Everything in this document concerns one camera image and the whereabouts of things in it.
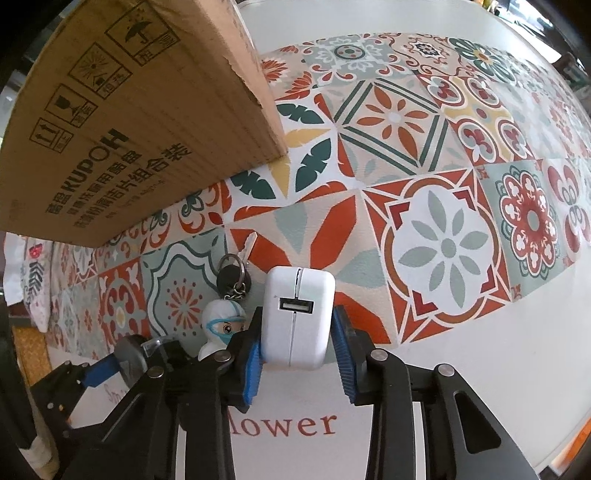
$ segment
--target white power adapter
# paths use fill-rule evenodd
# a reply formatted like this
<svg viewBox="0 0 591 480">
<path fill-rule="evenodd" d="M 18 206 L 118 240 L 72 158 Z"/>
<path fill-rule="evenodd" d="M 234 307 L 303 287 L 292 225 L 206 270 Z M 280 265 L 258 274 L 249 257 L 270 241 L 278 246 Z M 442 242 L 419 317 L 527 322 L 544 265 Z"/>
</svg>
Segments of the white power adapter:
<svg viewBox="0 0 591 480">
<path fill-rule="evenodd" d="M 265 362 L 320 368 L 330 335 L 335 278 L 323 270 L 274 267 L 267 275 L 261 349 Z"/>
</svg>

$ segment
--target cardboard box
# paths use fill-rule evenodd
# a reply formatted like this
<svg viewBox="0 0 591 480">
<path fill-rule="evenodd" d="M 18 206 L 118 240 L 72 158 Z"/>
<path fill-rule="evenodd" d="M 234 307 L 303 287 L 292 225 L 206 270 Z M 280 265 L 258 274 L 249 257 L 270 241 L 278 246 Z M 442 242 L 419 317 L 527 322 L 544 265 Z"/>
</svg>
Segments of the cardboard box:
<svg viewBox="0 0 591 480">
<path fill-rule="evenodd" d="M 230 0 L 87 0 L 18 96 L 0 151 L 0 229 L 99 247 L 286 150 Z"/>
</svg>

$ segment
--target white doll figure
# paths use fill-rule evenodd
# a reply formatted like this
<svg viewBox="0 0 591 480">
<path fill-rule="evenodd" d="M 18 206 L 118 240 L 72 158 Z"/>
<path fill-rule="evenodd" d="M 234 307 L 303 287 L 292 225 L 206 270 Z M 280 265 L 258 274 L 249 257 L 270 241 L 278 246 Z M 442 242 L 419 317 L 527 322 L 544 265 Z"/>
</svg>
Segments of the white doll figure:
<svg viewBox="0 0 591 480">
<path fill-rule="evenodd" d="M 199 350 L 199 361 L 218 350 L 224 350 L 232 335 L 244 330 L 245 321 L 246 313 L 234 300 L 209 302 L 201 315 L 201 328 L 207 343 Z"/>
</svg>

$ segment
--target fabric cloth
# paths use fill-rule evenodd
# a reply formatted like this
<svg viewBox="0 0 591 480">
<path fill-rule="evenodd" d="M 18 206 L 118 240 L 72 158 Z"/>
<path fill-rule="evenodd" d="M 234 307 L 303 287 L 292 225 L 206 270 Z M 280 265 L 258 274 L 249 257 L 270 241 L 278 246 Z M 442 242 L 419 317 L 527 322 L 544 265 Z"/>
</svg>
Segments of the fabric cloth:
<svg viewBox="0 0 591 480">
<path fill-rule="evenodd" d="M 7 305 L 14 305 L 23 301 L 21 275 L 22 263 L 25 258 L 26 240 L 20 235 L 7 233 L 4 239 L 4 297 Z"/>
<path fill-rule="evenodd" d="M 330 271 L 335 303 L 396 347 L 477 321 L 591 242 L 591 123 L 552 68 L 433 35 L 351 34 L 262 56 L 288 155 L 157 212 L 94 251 L 56 244 L 51 346 L 123 335 L 197 355 L 217 263 L 258 239 L 247 315 L 276 265 Z"/>
<path fill-rule="evenodd" d="M 31 321 L 47 331 L 51 310 L 50 275 L 53 242 L 28 237 L 22 263 L 22 296 Z"/>
</svg>

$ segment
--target fragile glass symbol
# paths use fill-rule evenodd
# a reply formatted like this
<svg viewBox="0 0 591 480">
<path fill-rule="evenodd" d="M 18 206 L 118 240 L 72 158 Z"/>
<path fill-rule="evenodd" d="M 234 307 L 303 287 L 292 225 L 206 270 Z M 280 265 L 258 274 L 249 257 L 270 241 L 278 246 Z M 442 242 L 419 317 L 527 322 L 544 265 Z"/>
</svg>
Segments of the fragile glass symbol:
<svg viewBox="0 0 591 480">
<path fill-rule="evenodd" d="M 72 103 L 67 98 L 62 97 L 61 95 L 58 95 L 54 105 L 58 108 L 61 108 L 62 110 L 72 110 L 72 116 L 75 116 L 77 110 L 80 108 L 80 106 L 72 107 Z"/>
</svg>

